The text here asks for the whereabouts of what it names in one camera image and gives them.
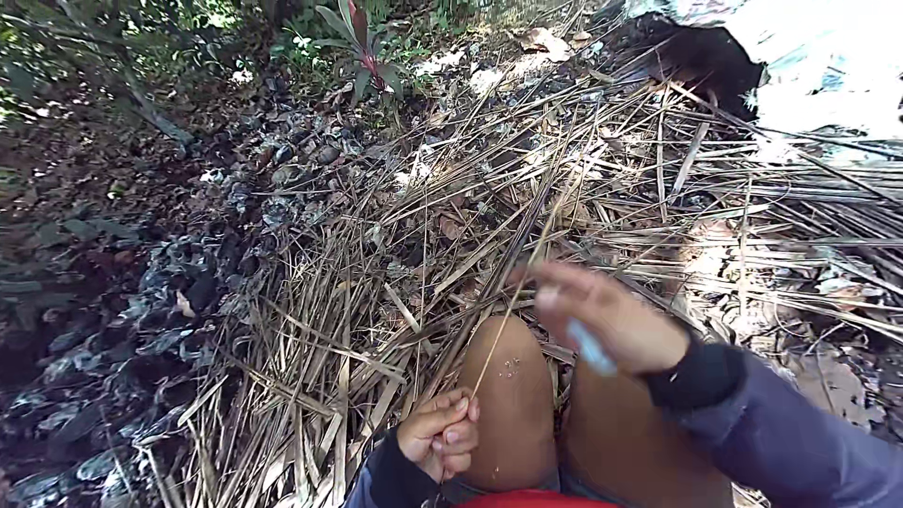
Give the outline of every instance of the ti plant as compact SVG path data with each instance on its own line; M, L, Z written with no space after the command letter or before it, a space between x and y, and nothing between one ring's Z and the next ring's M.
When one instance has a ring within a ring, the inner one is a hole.
M315 41L321 46L337 46L355 53L357 73L354 79L354 102L357 103L372 86L379 92L395 93L402 97L402 84L392 65L380 63L377 56L382 42L377 33L367 27L367 12L357 8L353 0L339 0L341 17L329 7L317 5L317 12L326 23L342 36L342 39Z

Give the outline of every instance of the long sleeve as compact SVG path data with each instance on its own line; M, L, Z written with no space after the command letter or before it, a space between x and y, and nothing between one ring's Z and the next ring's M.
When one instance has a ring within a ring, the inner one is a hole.
M401 453L393 428L370 454L345 506L420 508L426 499L438 492L439 485Z
M697 344L647 383L724 474L776 506L903 506L903 448L822 412L751 354Z

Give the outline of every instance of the red shorts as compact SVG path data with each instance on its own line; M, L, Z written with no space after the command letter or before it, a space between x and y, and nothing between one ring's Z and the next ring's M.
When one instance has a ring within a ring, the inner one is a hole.
M486 494L458 504L460 508L618 508L616 504L570 497L546 490L516 490Z

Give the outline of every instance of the left hand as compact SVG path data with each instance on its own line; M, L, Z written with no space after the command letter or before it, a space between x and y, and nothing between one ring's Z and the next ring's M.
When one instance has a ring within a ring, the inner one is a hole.
M479 405L469 388L437 395L398 426L398 447L436 483L470 467L477 447Z

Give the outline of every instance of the black cuff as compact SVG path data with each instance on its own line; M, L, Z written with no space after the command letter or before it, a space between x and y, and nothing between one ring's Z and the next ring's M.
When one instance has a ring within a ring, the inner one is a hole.
M439 484L401 453L397 430L389 432L377 451L379 455L367 463L373 480L370 497L381 507L419 508L427 498L439 493Z
M746 379L746 366L740 350L691 340L684 358L674 368L643 377L657 406L700 409L730 397Z

